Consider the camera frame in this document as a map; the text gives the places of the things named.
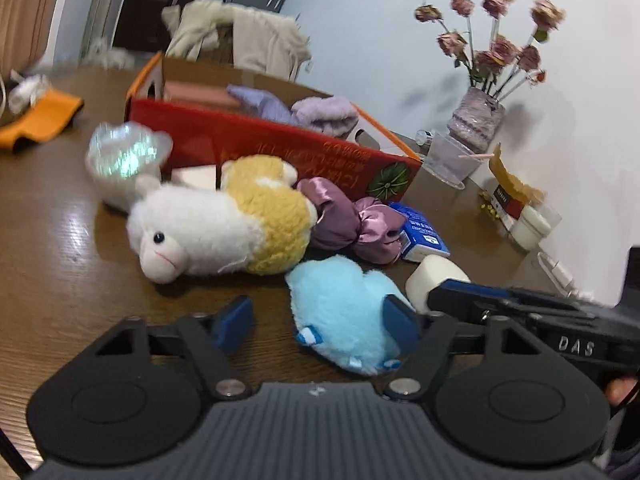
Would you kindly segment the person's right hand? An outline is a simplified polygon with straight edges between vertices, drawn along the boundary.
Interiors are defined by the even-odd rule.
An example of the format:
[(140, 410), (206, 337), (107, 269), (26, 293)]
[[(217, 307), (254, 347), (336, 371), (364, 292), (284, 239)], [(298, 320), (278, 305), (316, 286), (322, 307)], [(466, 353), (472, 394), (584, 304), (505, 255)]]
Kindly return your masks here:
[(605, 397), (608, 403), (617, 406), (625, 401), (630, 402), (638, 396), (639, 386), (638, 379), (626, 376), (613, 380), (605, 388)]

